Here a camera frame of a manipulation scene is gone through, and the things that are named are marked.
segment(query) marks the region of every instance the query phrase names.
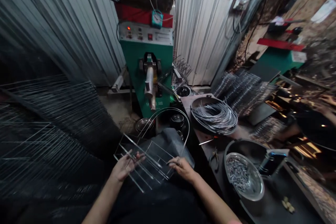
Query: electrical wire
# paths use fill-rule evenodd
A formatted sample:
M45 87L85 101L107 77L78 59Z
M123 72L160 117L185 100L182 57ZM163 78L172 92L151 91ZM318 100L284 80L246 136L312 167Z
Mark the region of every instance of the electrical wire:
M263 16L264 9L265 9L265 6L266 6L267 2L268 2L268 0L265 0L264 6L263 6L262 9L261 9L261 12L260 12L260 16L259 16L259 18L258 18L258 21L257 21L255 27L254 27L253 30L252 30L252 33L251 33L250 38L249 38L248 41L247 41L247 45L246 45L246 47L245 47L245 52L243 53L243 54L244 54L244 58L245 58L245 62L246 62L246 51L247 51L247 48L248 48L248 46L249 46L249 44L250 44L251 38L252 38L252 36L253 36L253 33L254 33L254 31L256 30L256 28L258 27L259 22L260 22L260 20L261 20L261 18L262 18L262 16Z
M157 15L156 17L159 18L162 22L174 18L174 16L175 16L175 7L174 7L174 14L173 14L172 17L167 18L167 19L161 19L161 17L158 15L158 14L161 14L161 13L159 13L159 12L154 8L154 5L153 5L153 3L152 3L152 0L149 0L149 1L150 1L150 4L151 4L152 8L153 8L153 11L154 11L154 12L156 13L156 15Z
M187 115L180 109L177 109L177 108L173 108L173 107L167 107L167 108L162 108L158 111L156 111L151 117L150 119L147 121L147 123L145 124L145 126L142 128L142 130L140 131L138 137L141 135L142 131L146 129L145 133L142 135L142 137L144 137L144 135L146 134L146 132L148 131L149 127L151 126L151 124L154 122L154 120L158 117L158 115L160 115L162 112L164 111L167 111L167 110L175 110L175 111L178 111L180 112L186 119L186 121L188 122L188 134L187 134L187 137L185 138L185 141L184 141L184 145L183 145L183 149L182 149L182 152L180 154L180 156L182 156L183 154L183 151L184 151L184 148L186 146L186 143L187 143L187 140L188 140L188 137L189 137L189 133L190 133L190 123L189 123L189 119L187 117Z

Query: metal bowl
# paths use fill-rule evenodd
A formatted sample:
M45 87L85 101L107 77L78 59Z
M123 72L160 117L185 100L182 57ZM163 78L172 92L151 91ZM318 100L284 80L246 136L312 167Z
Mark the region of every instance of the metal bowl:
M229 169L228 162L238 161L241 166ZM231 152L226 156L226 173L229 182L234 186L239 194L251 201L259 201L265 193L263 179L254 164L245 156Z
M136 123L135 129L138 132L141 132L146 131L147 129L151 129L153 128L153 126L154 126L153 120L149 118L142 118Z

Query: corrugated metal wall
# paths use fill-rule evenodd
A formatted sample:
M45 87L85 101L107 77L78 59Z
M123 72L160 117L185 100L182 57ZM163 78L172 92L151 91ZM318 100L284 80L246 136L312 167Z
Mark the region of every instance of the corrugated metal wall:
M233 33L231 3L176 0L177 55L195 70L189 84L211 83ZM97 86L111 86L125 65L109 0L0 0L0 26L16 50L42 49L64 71Z
M233 0L176 0L176 55L195 70L190 85L211 84L233 35Z
M0 0L0 33L15 48L41 48L71 74L111 86L125 65L110 0Z

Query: red panel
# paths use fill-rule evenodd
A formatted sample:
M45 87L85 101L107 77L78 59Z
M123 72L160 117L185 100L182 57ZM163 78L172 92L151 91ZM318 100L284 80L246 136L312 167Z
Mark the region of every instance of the red panel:
M142 23L144 25L152 24L152 11L150 10L141 10L138 8L134 8L128 5L124 5L121 3L114 4L115 9L117 11L119 20L127 20L135 23ZM163 13L162 27L173 28L173 18L172 15Z
M305 47L302 44L293 44L293 43L288 43L286 41L281 41L281 40L271 40L268 38L260 38L257 42L257 44L261 44L264 46L269 46L269 47L275 47L279 49L286 49L286 50L291 50L291 51L302 51L302 49Z

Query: wall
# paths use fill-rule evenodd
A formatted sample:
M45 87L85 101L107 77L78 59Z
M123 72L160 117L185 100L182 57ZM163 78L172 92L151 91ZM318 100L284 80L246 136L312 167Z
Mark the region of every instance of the wall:
M176 0L175 51L195 71L189 84L211 83L233 35L232 1ZM109 0L0 0L6 50L42 50L64 72L97 86L112 86L125 65L117 22Z
M233 0L176 0L176 55L195 70L190 85L211 84L233 36Z
M303 27L303 32L300 34L301 43L308 45L310 42L316 38L323 37L323 33L326 29L332 29L336 26L336 10L334 10L322 23L317 24L310 21L311 17L318 11L318 9L324 4L326 0L297 0L294 6L283 16L284 18L293 18L294 20L306 19L306 23L296 23L292 24L288 29L293 29L295 27ZM269 22L275 17L275 13L272 12L272 8L265 8L263 17L259 23ZM245 36L245 39L242 41L239 50L237 51L238 64L234 64L231 70L236 70L240 65L245 62L245 49L246 58L248 59L254 52L259 51L259 58L263 52L266 50L266 46L258 45L257 41L259 38L264 37L266 34L267 25L257 25L257 20L259 16L256 15L254 20L251 23L249 31ZM249 38L251 37L254 27L257 25L255 31L253 32L252 38L248 43Z

